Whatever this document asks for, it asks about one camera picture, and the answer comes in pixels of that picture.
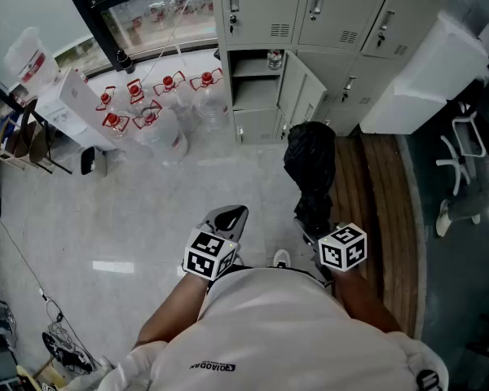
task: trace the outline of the trash bin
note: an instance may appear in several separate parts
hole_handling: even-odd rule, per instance
[[[107,175],[107,161],[103,152],[95,147],[88,147],[81,154],[81,175],[94,175],[103,178]]]

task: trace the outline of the locker door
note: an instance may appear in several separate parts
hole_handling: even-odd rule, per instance
[[[328,100],[326,87],[310,69],[286,51],[277,108],[291,125],[311,121],[321,104]]]
[[[401,63],[392,59],[359,56],[335,98],[336,108],[371,107],[399,72]]]
[[[222,0],[227,44],[291,43],[298,2]],[[235,23],[231,23],[231,16],[235,16]]]
[[[272,143],[275,140],[277,109],[234,112],[237,141],[243,144]]]
[[[362,53],[391,59],[412,54],[433,25],[438,8],[438,0],[385,0]]]
[[[346,74],[355,60],[354,55],[310,51],[297,51],[297,57],[324,84],[330,101],[342,90]]]
[[[300,44],[354,50],[376,0],[308,0]]]

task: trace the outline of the locker vent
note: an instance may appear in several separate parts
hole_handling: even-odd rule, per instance
[[[272,24],[270,28],[270,36],[288,37],[290,34],[289,24]]]
[[[349,30],[345,30],[342,32],[341,38],[339,39],[339,42],[346,42],[346,43],[355,43],[355,40],[357,39],[357,33],[356,32],[350,32]]]
[[[398,45],[397,49],[394,50],[395,55],[404,55],[406,51],[408,50],[407,46],[404,45]]]

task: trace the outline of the black bag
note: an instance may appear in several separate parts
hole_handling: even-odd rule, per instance
[[[288,135],[284,169],[301,190],[294,212],[312,234],[327,234],[335,178],[335,132],[317,121],[294,126]]]

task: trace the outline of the window frame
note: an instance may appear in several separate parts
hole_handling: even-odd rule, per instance
[[[102,17],[103,11],[108,11],[110,8],[128,2],[130,0],[72,0],[74,6],[76,6],[78,12],[80,13],[82,19],[86,23],[93,38],[98,42],[99,47],[102,49],[104,54],[107,56],[110,64],[104,64],[96,68],[92,68],[90,71],[85,71],[88,77],[95,77],[101,73],[112,71],[122,71],[123,67],[117,61],[117,52],[122,50],[117,43],[116,39],[109,30],[107,24]],[[212,39],[201,39],[196,42],[184,42],[179,44],[181,51],[195,51],[200,49],[209,49],[218,47],[217,38]],[[163,56],[171,55],[176,53],[175,50],[172,51],[174,47],[168,46],[165,48]],[[153,50],[144,51],[142,53],[134,54],[130,58],[136,64],[138,62],[143,62],[152,58],[156,58],[163,51],[163,47],[158,47]]]

